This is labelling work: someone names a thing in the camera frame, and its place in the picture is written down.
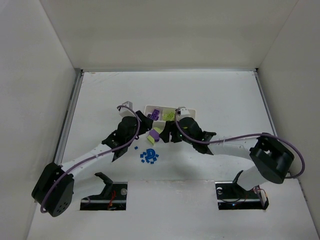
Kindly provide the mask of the green curved lego with studs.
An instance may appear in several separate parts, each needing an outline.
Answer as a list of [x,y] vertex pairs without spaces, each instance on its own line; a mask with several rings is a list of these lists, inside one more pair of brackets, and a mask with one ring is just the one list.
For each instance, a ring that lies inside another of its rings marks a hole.
[[158,128],[158,127],[154,127],[153,130],[155,130],[158,134],[162,133],[162,129]]

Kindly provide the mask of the green lego brick with step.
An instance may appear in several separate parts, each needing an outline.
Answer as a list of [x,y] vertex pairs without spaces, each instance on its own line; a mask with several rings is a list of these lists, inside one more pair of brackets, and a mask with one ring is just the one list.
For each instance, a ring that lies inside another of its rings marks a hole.
[[162,120],[163,120],[163,121],[169,121],[169,120],[170,120],[170,115],[169,115],[168,113],[163,114]]

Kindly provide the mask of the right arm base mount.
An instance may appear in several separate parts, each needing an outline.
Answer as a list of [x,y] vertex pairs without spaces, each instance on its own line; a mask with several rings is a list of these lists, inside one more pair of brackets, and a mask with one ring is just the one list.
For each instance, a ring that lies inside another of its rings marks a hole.
[[215,191],[219,210],[263,210],[269,207],[269,198],[264,189],[255,186],[244,190],[237,183],[240,171],[233,181],[216,181]]

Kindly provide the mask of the green square lego brick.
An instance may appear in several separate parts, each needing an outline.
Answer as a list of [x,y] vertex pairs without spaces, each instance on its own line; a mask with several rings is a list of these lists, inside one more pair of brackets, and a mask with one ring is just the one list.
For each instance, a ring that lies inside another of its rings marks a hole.
[[175,119],[175,113],[174,112],[170,112],[168,114],[170,116],[170,120],[169,121],[173,121]]

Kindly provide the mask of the pile of small blue legos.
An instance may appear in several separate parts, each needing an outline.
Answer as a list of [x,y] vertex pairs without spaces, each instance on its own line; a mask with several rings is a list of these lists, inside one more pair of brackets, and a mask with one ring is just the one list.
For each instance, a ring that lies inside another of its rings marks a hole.
[[147,163],[153,165],[158,160],[159,155],[153,151],[145,151],[140,154],[140,161],[142,163]]

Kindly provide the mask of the purple lego plate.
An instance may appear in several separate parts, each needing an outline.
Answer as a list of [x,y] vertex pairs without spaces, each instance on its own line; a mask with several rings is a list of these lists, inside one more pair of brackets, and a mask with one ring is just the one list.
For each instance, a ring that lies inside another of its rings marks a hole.
[[154,109],[151,115],[153,121],[158,121],[160,119],[161,111],[159,109]]

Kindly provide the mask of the green curved lego piece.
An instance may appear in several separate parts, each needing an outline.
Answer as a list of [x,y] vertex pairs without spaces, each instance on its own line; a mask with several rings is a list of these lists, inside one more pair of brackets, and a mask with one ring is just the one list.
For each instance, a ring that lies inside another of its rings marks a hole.
[[154,145],[154,144],[156,143],[155,139],[154,139],[151,135],[149,135],[149,136],[147,137],[147,140],[148,140],[152,145]]

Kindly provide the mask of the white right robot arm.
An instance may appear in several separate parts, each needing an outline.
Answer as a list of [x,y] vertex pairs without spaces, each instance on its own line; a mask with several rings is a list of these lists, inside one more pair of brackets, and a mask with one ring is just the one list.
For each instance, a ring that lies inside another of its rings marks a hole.
[[205,155],[225,155],[247,159],[253,166],[241,170],[233,180],[249,191],[265,182],[282,184],[294,160],[292,152],[268,133],[228,140],[215,132],[203,131],[192,117],[167,121],[159,135],[163,142],[186,142]]

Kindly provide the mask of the purple oval lego piece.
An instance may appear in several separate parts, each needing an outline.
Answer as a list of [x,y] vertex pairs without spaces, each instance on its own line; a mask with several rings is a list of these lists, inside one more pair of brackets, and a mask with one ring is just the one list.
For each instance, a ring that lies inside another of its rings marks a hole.
[[154,129],[152,129],[152,130],[149,132],[149,135],[151,135],[151,136],[155,139],[155,142],[156,142],[156,143],[160,140],[160,134],[158,134]]

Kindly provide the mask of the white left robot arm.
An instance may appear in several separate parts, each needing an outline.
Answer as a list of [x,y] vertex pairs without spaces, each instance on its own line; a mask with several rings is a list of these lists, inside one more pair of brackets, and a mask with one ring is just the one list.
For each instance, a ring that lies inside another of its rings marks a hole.
[[138,110],[124,116],[116,130],[83,156],[60,165],[47,164],[31,192],[40,205],[40,212],[52,217],[61,215],[71,204],[74,194],[79,192],[75,187],[76,177],[101,160],[115,162],[126,155],[132,142],[151,130],[153,123]]

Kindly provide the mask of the blue arch lego piece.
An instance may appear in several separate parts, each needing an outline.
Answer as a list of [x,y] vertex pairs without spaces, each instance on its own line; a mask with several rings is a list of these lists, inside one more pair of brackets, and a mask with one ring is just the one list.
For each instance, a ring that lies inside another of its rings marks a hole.
[[153,160],[154,158],[156,157],[156,152],[154,149],[152,148],[149,148],[146,150],[146,157],[145,157],[145,160],[147,161],[150,161],[150,160]]

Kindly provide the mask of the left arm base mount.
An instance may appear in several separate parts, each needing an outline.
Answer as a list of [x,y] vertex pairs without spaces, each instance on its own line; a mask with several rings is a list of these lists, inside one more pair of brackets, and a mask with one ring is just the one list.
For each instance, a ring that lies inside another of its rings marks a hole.
[[80,201],[81,211],[125,211],[127,208],[128,182],[114,182],[102,172],[94,174],[104,184],[97,193]]

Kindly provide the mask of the white divided sorting tray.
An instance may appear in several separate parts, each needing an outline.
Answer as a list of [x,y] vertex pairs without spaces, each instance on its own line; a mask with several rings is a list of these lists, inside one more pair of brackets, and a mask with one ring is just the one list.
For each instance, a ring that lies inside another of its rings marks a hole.
[[163,128],[166,121],[173,121],[175,119],[176,107],[146,105],[144,108],[144,114],[148,116],[152,114],[154,110],[159,110],[158,120],[153,122],[154,127]]

